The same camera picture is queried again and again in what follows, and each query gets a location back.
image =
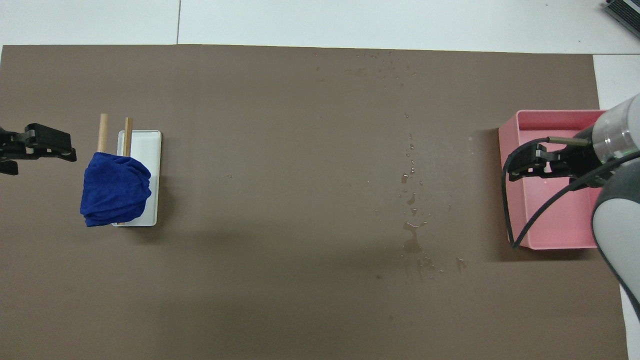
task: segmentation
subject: black cable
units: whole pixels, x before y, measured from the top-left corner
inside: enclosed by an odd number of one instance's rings
[[[524,145],[531,145],[532,142],[536,142],[536,141],[537,142],[545,142],[544,139],[536,139],[536,140],[532,140],[531,142],[526,143]],[[544,204],[542,204],[542,206],[540,206],[540,208],[538,210],[536,210],[536,212],[533,214],[533,216],[524,225],[524,227],[522,228],[522,231],[520,231],[520,234],[518,235],[518,238],[516,240],[513,239],[513,230],[511,228],[511,219],[509,217],[509,206],[507,204],[507,193],[506,193],[506,169],[507,169],[509,163],[511,162],[511,159],[513,159],[513,157],[511,155],[509,155],[509,157],[507,157],[507,160],[505,161],[505,166],[502,169],[502,200],[503,200],[504,211],[505,211],[504,218],[505,218],[505,220],[507,222],[507,232],[509,234],[509,243],[511,244],[511,247],[515,249],[518,246],[520,246],[520,243],[524,239],[524,236],[527,234],[527,231],[529,230],[529,228],[531,228],[533,223],[557,199],[560,199],[560,197],[562,197],[564,194],[566,194],[566,193],[568,193],[570,191],[574,191],[574,190],[580,188],[582,185],[584,185],[587,182],[589,182],[590,180],[594,179],[596,176],[604,174],[607,171],[611,171],[613,168],[616,168],[616,167],[620,166],[623,163],[626,163],[626,162],[631,161],[633,159],[640,158],[640,151],[636,151],[636,152],[634,152],[632,154],[623,156],[622,158],[619,158],[619,159],[611,160],[608,163],[603,164],[603,165],[601,165],[601,166],[589,171],[588,173],[584,174],[583,176],[580,176],[576,180],[570,182],[569,185],[565,186],[560,191],[558,191],[554,196],[552,196],[551,198],[549,198],[549,200],[547,200]]]

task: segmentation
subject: pink bin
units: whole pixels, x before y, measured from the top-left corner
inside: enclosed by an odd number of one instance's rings
[[[593,125],[604,110],[520,110],[499,129],[500,157],[519,145],[546,136],[573,137]],[[563,145],[545,143],[549,151]],[[541,179],[525,177],[507,180],[509,214],[516,238],[528,219],[540,206],[568,184],[567,177]],[[569,192],[538,218],[522,240],[521,246],[534,250],[595,248],[591,233],[591,213],[600,189],[586,188]]]

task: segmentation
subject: white rectangular tray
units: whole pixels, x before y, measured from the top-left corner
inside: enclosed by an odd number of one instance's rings
[[[131,134],[131,157],[140,161],[149,169],[151,178],[149,188],[151,196],[147,199],[145,211],[140,217],[122,225],[113,226],[153,226],[157,222],[158,188],[160,186],[160,150],[162,133],[158,130],[134,130]],[[118,155],[124,152],[124,131],[118,133]]]

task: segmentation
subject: blue towel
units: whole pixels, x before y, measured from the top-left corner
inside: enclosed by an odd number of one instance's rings
[[[131,221],[145,210],[151,173],[127,156],[96,152],[84,171],[80,214],[88,227]]]

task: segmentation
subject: white tile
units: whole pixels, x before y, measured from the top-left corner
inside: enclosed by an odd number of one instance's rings
[[[182,0],[181,44],[640,53],[604,0]]]
[[[0,44],[175,44],[179,0],[2,0]]]
[[[610,109],[640,93],[640,55],[594,55],[593,68],[601,109]],[[640,322],[622,287],[620,295],[629,359],[640,359]]]

